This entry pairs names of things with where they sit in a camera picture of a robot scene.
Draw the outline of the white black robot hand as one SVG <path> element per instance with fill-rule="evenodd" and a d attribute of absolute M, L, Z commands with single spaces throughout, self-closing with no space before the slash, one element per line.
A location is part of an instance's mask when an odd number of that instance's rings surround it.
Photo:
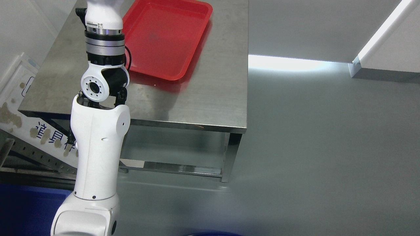
<path fill-rule="evenodd" d="M 122 4 L 123 0 L 87 0 L 87 7 L 76 8 L 75 13 L 85 29 L 122 30 Z"/>

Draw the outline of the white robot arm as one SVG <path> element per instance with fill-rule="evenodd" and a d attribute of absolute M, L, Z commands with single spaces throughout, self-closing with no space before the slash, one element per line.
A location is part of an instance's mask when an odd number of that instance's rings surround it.
<path fill-rule="evenodd" d="M 124 34 L 86 26 L 85 39 L 88 69 L 72 102 L 69 140 L 78 150 L 75 187 L 54 216 L 52 236 L 114 236 L 120 215 L 117 173 L 130 126 Z"/>

